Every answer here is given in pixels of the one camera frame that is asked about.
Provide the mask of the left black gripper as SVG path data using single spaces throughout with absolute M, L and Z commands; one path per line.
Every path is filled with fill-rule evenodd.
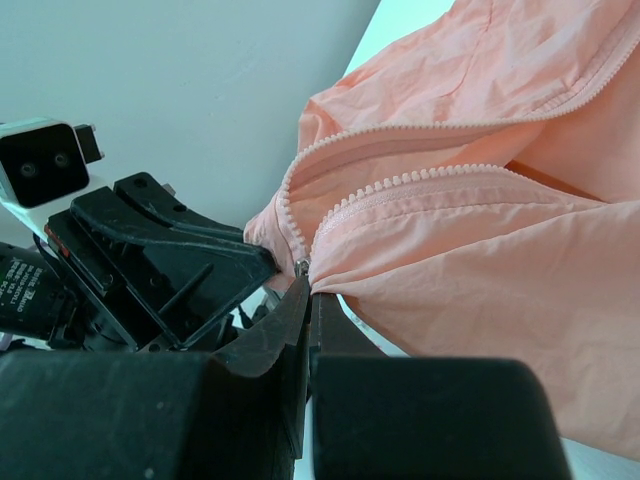
M 1 329 L 53 349 L 221 345 L 232 312 L 276 272 L 239 229 L 145 172 L 74 199 L 45 233 L 33 249 L 1 247 Z

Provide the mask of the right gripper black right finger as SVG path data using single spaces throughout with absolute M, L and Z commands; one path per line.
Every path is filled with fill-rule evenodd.
M 392 357 L 338 298 L 313 297 L 319 479 L 566 479 L 546 393 L 522 362 Z

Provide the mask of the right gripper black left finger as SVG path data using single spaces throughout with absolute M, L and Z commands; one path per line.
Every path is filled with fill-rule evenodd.
M 310 287 L 223 348 L 1 360 L 5 479 L 290 479 L 303 452 Z

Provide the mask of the salmon pink hooded jacket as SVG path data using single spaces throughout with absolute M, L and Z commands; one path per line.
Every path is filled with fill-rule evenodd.
M 244 230 L 405 352 L 526 363 L 639 456 L 639 5 L 457 1 L 312 96 Z

